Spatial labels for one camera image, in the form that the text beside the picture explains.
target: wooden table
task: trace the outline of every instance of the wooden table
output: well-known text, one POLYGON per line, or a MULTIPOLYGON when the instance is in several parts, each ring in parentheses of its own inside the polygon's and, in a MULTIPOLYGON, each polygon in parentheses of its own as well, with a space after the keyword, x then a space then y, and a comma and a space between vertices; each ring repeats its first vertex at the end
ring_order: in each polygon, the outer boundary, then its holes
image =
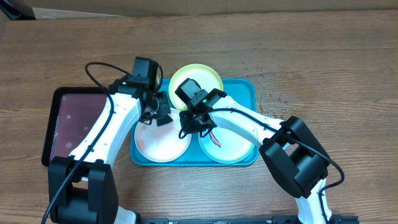
MULTIPOLYGON (((94 86, 91 61, 131 70, 152 58, 171 77, 202 63, 256 88, 257 110, 306 121, 346 174, 333 213, 398 222, 398 11, 303 12, 8 22, 0 43, 0 222, 38 223, 40 163, 53 91, 94 86)), ((120 74, 93 67, 108 85, 120 74)), ((130 140, 113 170, 120 205, 143 217, 294 215, 259 157, 249 167, 139 167, 130 140)), ((339 176, 330 167, 328 181, 339 176)))

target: teal tray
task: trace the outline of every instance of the teal tray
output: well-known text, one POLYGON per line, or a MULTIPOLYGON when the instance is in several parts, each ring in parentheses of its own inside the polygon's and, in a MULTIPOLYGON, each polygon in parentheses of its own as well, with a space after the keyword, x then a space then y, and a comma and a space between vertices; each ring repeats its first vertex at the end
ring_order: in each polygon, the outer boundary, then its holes
MULTIPOLYGON (((169 92, 170 79, 163 79, 160 91, 169 92)), ((251 82, 241 78, 223 78, 224 91, 231 96, 240 105, 251 110, 256 110, 256 97, 254 94, 254 86, 251 82)), ((171 162, 152 162, 146 159, 137 149, 134 144, 134 130, 136 124, 132 127, 130 157, 140 166, 249 166, 256 161, 259 151, 258 147, 254 146, 253 151, 240 162, 234 164, 222 164, 210 159, 201 149, 198 140, 198 133, 192 134, 192 140, 188 149, 178 159, 171 162)))

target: yellow-green plate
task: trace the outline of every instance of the yellow-green plate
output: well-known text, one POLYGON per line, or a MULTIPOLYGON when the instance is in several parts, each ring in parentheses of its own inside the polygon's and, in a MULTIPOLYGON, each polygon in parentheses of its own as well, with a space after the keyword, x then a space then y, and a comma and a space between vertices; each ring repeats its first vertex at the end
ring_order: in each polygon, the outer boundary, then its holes
POLYGON ((207 92, 210 92, 214 88, 221 91, 224 90, 223 82, 214 69, 201 64, 186 65, 174 73, 169 85, 170 100, 179 111, 185 111, 188 108, 174 92, 187 78, 195 80, 200 85, 200 88, 205 89, 207 92))

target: black bracket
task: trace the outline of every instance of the black bracket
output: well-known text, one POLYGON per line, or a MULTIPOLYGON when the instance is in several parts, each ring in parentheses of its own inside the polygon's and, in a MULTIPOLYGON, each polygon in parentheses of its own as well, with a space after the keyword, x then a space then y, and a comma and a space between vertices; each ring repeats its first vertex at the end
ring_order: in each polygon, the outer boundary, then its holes
MULTIPOLYGON (((314 148, 329 157, 307 125, 295 116, 280 124, 279 131, 291 135, 296 140, 314 148)), ((291 196, 308 198, 311 190, 328 175, 329 163, 320 156, 304 147, 298 146, 291 155, 283 150, 288 142, 281 135, 274 135, 271 139, 264 139, 259 152, 267 164, 275 181, 291 196)))
POLYGON ((188 108, 188 110, 180 112, 181 127, 187 128, 183 130, 186 134, 200 133, 200 137, 203 138, 216 127, 206 112, 219 99, 226 97, 225 92, 213 89, 208 93, 205 89, 201 89, 195 80, 187 78, 178 86, 175 94, 188 108), (193 117, 198 114, 202 115, 192 121, 193 117))
POLYGON ((109 86, 111 94, 123 93, 139 98, 141 103, 140 122, 160 119, 171 113, 165 91, 157 92, 156 73, 159 64, 149 58, 136 57, 131 75, 117 79, 109 86))
MULTIPOLYGON (((49 165, 49 199, 77 161, 73 157, 54 157, 49 165)), ((111 224, 116 218, 119 197, 111 166, 102 160, 83 162, 72 180, 61 191, 50 211, 54 223, 111 224), (88 178, 88 189, 74 187, 72 182, 88 178)))

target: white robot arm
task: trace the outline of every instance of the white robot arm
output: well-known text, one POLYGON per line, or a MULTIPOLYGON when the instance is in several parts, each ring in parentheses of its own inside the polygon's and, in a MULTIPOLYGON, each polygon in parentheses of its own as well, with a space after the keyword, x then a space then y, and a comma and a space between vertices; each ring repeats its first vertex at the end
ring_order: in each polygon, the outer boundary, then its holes
MULTIPOLYGON (((99 166, 102 168, 102 164, 109 164, 108 167, 112 168, 116 155, 128 131, 135 122, 142 118, 143 114, 148 114, 147 104, 151 105, 151 103, 153 104, 153 102, 155 102, 154 104, 157 105, 157 107, 153 105, 148 107, 151 109, 149 110, 151 119, 152 115, 154 115, 154 119, 156 119, 155 114, 159 113, 161 109, 159 99, 145 97, 142 94, 137 95, 135 91, 133 91, 134 94, 131 94, 131 90, 126 90, 131 87, 136 88, 135 85, 126 86, 125 83, 121 82, 117 84, 117 92, 111 95, 114 102, 113 117, 104 133, 93 147, 91 153, 84 159, 87 167, 94 164, 93 167, 99 166)), ((201 90, 200 86, 189 78, 183 82, 180 87, 175 93, 188 105, 188 111, 182 111, 180 113, 180 122, 183 127, 181 133, 202 133, 202 131, 206 129, 209 132, 209 129, 211 130, 211 128, 219 127, 233 131, 246 138, 259 148, 275 181, 287 193, 295 197, 298 206, 298 219, 300 222, 304 224, 326 224, 327 220, 330 220, 331 211, 327 206, 325 194, 322 194, 322 200, 319 200, 318 197, 318 193, 326 184, 327 166, 329 165, 319 154, 323 154, 327 158, 328 155, 301 120, 291 117, 287 121, 283 121, 281 119, 263 116, 239 105, 232 97, 227 96, 226 93, 222 91, 214 89, 210 93, 207 93, 205 90, 201 90), (189 88, 182 90, 180 87, 183 85, 189 85, 189 88), (289 141, 291 138, 298 140, 294 142, 289 141), (319 152, 314 153, 313 151, 307 151, 305 148, 299 146, 288 156, 284 152, 284 149, 286 149, 289 144, 297 143, 297 141, 311 145, 311 147, 319 152)), ((54 159, 56 161, 54 162, 55 165, 50 165, 49 167, 50 198, 52 198, 51 196, 54 192, 51 187, 51 178, 56 177, 54 170, 57 170, 57 166, 60 166, 60 164, 66 164, 68 162, 71 164, 71 158, 74 160, 79 160, 81 158, 89 144, 91 144, 103 127, 109 113, 111 113, 110 102, 109 99, 107 99, 104 110, 87 137, 70 153, 72 157, 69 157, 68 160, 59 157, 54 159)), ((158 118, 165 115, 164 111, 159 114, 158 118)), ((82 180, 88 180, 88 190, 90 190, 90 175, 88 171, 82 171, 78 173, 77 177, 80 177, 82 180)), ((108 177, 108 181, 113 181, 113 177, 108 177)), ((103 194, 106 191, 105 189, 107 188, 100 187, 100 193, 103 194)), ((114 181, 108 189, 110 190, 107 194, 117 197, 114 181)), ((90 193, 88 193, 88 199, 86 198, 85 200, 90 201, 90 193)), ((94 215, 92 222, 87 221, 85 223, 134 224, 136 222, 137 217, 134 212, 125 210, 121 207, 115 210, 113 205, 107 207, 108 204, 106 204, 107 201, 105 199, 101 201, 101 203, 105 203, 105 206, 101 206, 101 208, 110 208, 115 211, 107 216, 106 220, 99 221, 98 216, 95 217, 96 213, 91 214, 90 212, 87 212, 86 217, 81 215, 75 217, 76 214, 71 211, 76 210, 76 208, 71 208, 71 206, 74 205, 68 202, 58 202, 58 213, 54 211, 51 213, 52 220, 55 222, 58 218, 61 218, 63 221, 62 223, 75 223, 76 220, 90 220, 90 215, 94 215)), ((92 207, 93 205, 91 205, 90 202, 84 202, 82 204, 83 205, 78 206, 83 206, 84 209, 87 209, 88 206, 88 210, 91 211, 90 206, 92 207)))
MULTIPOLYGON (((86 72, 91 77, 87 66, 86 72)), ((128 74, 109 86, 104 109, 86 138, 72 150, 68 158, 55 156, 52 159, 49 165, 50 205, 42 223, 45 223, 47 214, 51 214, 55 223, 136 222, 134 212, 118 206, 111 169, 127 133, 137 121, 172 121, 168 117, 170 106, 167 94, 159 92, 160 85, 156 85, 158 66, 163 77, 158 63, 137 57, 132 75, 128 74), (88 181, 88 189, 72 186, 72 182, 80 180, 88 181)))

